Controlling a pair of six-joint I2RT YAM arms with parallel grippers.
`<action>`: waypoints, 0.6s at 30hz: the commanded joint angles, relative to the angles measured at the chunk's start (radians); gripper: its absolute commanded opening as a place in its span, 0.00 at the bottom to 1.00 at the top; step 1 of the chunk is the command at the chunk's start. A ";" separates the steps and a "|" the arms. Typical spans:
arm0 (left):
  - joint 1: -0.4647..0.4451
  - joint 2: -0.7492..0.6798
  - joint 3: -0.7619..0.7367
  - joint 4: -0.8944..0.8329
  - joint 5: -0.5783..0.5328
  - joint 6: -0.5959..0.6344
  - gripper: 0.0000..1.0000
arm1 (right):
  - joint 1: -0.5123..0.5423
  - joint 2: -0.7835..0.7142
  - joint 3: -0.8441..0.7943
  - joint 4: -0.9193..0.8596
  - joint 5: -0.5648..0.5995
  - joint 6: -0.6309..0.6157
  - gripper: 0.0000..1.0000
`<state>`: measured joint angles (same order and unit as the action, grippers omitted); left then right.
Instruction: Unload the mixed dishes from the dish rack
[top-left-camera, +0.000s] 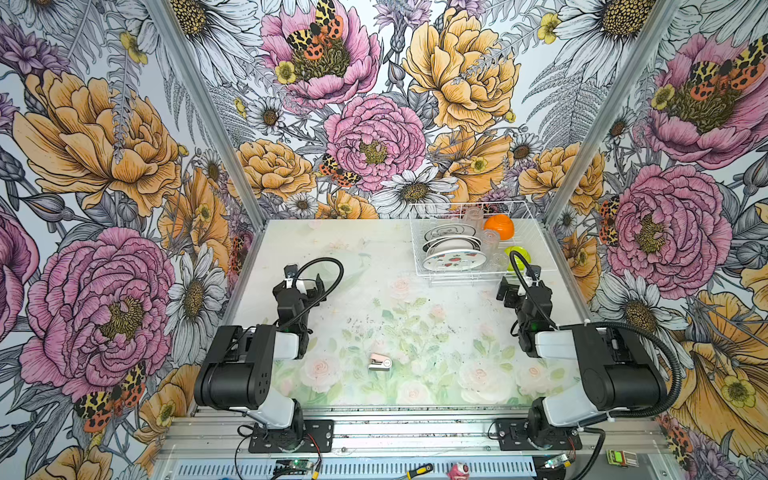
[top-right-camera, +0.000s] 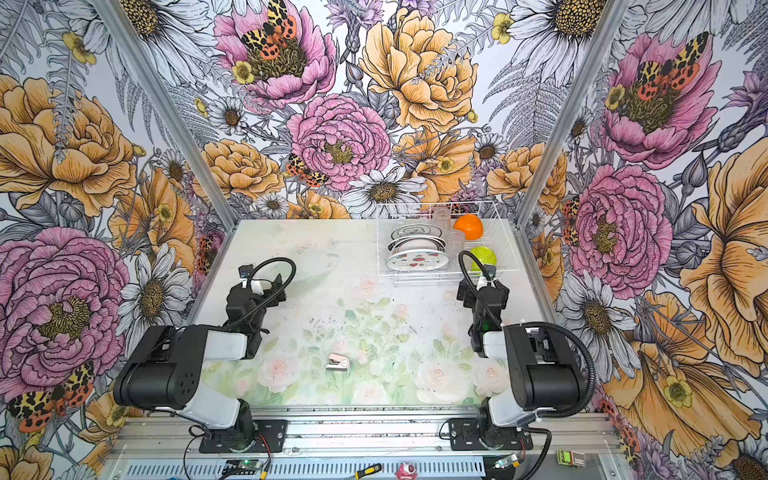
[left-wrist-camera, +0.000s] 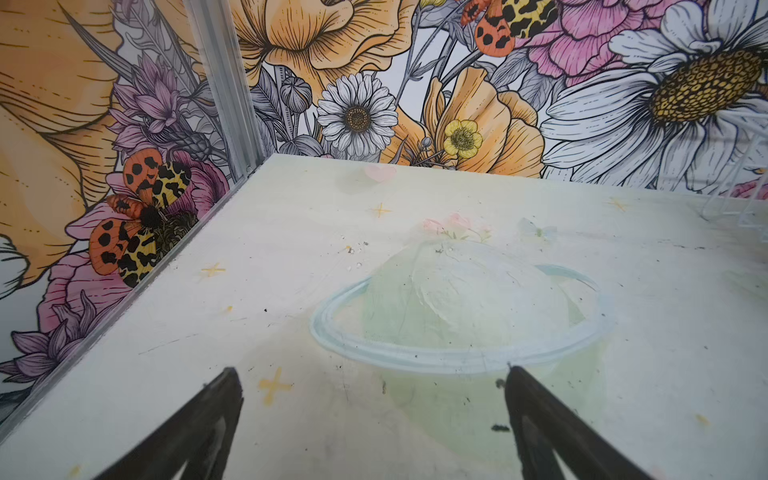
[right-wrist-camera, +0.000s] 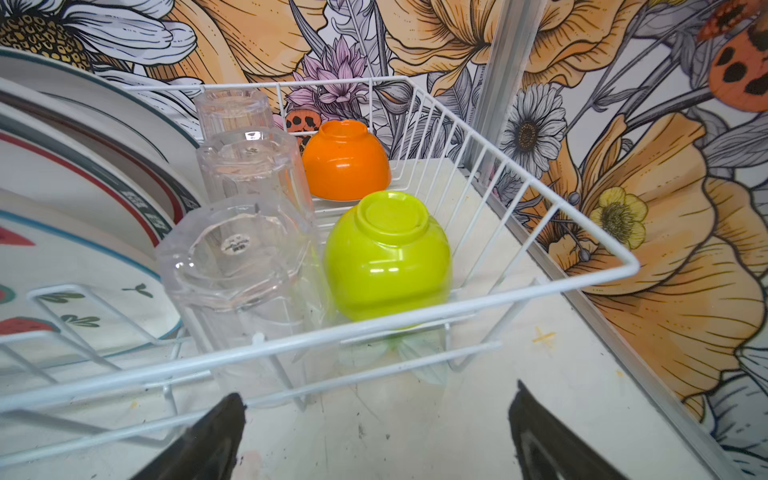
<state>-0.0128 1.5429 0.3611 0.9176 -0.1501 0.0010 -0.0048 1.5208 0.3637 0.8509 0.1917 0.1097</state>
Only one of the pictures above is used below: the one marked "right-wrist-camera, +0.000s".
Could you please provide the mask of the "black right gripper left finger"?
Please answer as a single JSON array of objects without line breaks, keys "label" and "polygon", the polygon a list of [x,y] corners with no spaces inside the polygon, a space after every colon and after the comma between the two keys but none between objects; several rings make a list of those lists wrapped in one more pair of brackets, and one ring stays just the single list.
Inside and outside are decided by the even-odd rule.
[{"label": "black right gripper left finger", "polygon": [[230,479],[246,425],[246,407],[230,393],[132,479]]}]

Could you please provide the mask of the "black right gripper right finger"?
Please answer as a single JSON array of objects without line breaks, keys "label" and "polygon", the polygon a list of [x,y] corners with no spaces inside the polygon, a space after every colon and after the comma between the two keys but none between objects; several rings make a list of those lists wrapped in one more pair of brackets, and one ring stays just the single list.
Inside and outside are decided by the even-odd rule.
[{"label": "black right gripper right finger", "polygon": [[626,479],[539,403],[523,382],[517,388],[508,421],[525,479]]}]

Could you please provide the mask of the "watermelon pattern plate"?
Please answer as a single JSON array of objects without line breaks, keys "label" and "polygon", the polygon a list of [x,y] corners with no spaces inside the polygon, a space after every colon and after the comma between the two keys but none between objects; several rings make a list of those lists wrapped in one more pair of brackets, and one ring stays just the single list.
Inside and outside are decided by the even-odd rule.
[{"label": "watermelon pattern plate", "polygon": [[1,337],[44,368],[176,337],[182,326],[152,261],[116,237],[9,191],[1,193]]}]

